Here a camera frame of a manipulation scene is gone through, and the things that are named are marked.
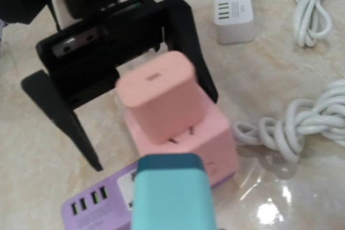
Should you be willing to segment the purple power strip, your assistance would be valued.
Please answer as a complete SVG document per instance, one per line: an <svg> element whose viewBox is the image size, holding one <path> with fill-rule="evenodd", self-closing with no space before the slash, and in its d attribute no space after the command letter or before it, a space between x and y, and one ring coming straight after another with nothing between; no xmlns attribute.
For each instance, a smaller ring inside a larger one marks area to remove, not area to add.
<svg viewBox="0 0 345 230"><path fill-rule="evenodd" d="M132 229L138 161L65 201L65 229Z"/></svg>

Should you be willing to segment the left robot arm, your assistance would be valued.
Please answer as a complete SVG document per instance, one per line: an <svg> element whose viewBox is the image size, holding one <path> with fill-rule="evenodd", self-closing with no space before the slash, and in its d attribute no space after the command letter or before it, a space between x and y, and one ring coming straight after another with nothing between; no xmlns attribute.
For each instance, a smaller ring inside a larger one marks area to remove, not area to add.
<svg viewBox="0 0 345 230"><path fill-rule="evenodd" d="M102 165L75 109L112 90L120 78L119 66L166 44L187 56L199 85L217 102L185 0L1 0L1 20L30 24L45 6L57 32L36 44L45 69L21 85L94 170L101 171Z"/></svg>

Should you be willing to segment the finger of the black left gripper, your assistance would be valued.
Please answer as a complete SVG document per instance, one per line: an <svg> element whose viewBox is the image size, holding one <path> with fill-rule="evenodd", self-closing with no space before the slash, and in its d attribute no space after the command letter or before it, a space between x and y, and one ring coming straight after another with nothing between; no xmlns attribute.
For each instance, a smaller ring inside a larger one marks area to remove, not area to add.
<svg viewBox="0 0 345 230"><path fill-rule="evenodd" d="M90 166L95 171L102 171L98 155L77 115L66 104L51 78L40 70L24 78L21 87L52 123L71 139Z"/></svg>
<svg viewBox="0 0 345 230"><path fill-rule="evenodd" d="M185 0L162 0L158 7L162 15L162 42L168 50L179 51L192 62L199 85L217 102L218 92L203 58L190 5Z"/></svg>

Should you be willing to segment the pink cube socket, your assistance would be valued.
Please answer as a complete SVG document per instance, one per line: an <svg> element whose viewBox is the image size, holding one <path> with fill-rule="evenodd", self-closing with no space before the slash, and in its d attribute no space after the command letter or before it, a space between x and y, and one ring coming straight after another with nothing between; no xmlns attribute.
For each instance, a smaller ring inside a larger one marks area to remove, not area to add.
<svg viewBox="0 0 345 230"><path fill-rule="evenodd" d="M141 157L151 154L197 154L214 188L234 176L239 160L228 119L203 90L200 93L205 108L204 119L162 144L153 144L128 111L125 112L125 122Z"/></svg>

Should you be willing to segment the teal adapter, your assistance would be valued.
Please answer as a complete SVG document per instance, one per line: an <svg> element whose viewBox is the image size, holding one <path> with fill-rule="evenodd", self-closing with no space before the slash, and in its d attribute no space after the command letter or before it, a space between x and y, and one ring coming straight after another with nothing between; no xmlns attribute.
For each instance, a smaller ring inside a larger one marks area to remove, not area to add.
<svg viewBox="0 0 345 230"><path fill-rule="evenodd" d="M154 154L139 159L131 228L217 229L212 192L195 154Z"/></svg>

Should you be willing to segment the small pink white charger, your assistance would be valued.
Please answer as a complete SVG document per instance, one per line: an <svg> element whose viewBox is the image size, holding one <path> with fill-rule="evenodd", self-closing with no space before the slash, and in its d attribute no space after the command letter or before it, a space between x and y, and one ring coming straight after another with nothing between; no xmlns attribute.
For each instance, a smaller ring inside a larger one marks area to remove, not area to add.
<svg viewBox="0 0 345 230"><path fill-rule="evenodd" d="M126 110L154 144L162 144L205 116L195 67L170 51L127 72L116 83Z"/></svg>

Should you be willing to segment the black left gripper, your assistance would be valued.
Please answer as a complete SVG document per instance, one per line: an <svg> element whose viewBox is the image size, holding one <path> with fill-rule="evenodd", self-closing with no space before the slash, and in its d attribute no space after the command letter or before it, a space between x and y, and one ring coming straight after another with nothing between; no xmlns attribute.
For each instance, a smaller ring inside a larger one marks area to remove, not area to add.
<svg viewBox="0 0 345 230"><path fill-rule="evenodd" d="M82 106L114 89L117 68L163 43L166 2L128 0L36 45L58 93Z"/></svg>

